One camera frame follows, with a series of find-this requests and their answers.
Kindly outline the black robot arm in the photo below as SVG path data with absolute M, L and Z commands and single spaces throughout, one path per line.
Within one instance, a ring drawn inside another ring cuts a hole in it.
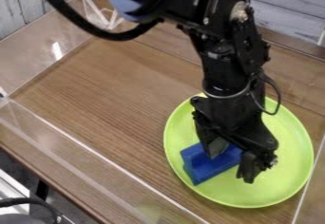
M 202 97 L 190 98 L 195 133 L 215 159 L 233 144 L 242 149 L 237 177 L 251 183 L 277 160 L 278 141 L 262 122 L 262 66 L 269 43 L 254 21 L 250 0 L 110 0 L 124 19 L 166 19 L 187 35 L 203 67 Z

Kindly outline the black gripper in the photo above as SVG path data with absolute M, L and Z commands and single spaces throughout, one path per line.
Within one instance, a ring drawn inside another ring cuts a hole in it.
M 279 143 L 262 121 L 262 109 L 250 96 L 190 99 L 195 132 L 204 153 L 217 158 L 233 144 L 241 150 L 237 178 L 254 183 L 257 171 L 273 167 Z

